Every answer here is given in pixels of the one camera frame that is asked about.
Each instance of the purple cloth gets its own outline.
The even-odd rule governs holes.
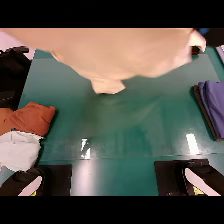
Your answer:
[[[224,138],[224,82],[198,83],[200,95],[217,135]]]

